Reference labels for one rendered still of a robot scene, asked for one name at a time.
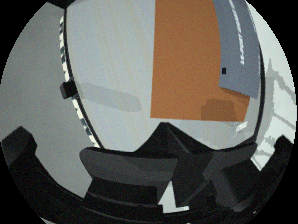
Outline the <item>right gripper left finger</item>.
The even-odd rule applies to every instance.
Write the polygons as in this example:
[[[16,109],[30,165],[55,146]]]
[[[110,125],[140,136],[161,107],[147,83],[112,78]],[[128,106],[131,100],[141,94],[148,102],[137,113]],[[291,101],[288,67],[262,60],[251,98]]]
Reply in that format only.
[[[179,161],[168,153],[165,122],[160,122],[149,139],[134,152],[87,147],[80,151],[80,160],[93,177],[109,181],[157,187],[160,202]]]

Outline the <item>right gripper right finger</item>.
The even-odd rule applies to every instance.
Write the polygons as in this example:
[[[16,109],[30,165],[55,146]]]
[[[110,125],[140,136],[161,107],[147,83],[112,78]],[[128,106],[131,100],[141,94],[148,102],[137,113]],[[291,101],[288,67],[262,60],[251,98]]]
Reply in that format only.
[[[196,196],[223,168],[251,159],[258,144],[247,143],[225,149],[212,149],[195,140],[169,122],[165,122],[168,153],[178,155],[179,162],[172,176],[176,208],[189,206]]]

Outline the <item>grey network switch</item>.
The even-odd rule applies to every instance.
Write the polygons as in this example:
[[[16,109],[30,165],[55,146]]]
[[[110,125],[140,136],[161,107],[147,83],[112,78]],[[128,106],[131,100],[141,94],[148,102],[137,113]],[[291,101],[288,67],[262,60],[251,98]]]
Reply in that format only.
[[[219,87],[258,98],[261,60],[256,27],[245,0],[213,0],[221,46]]]

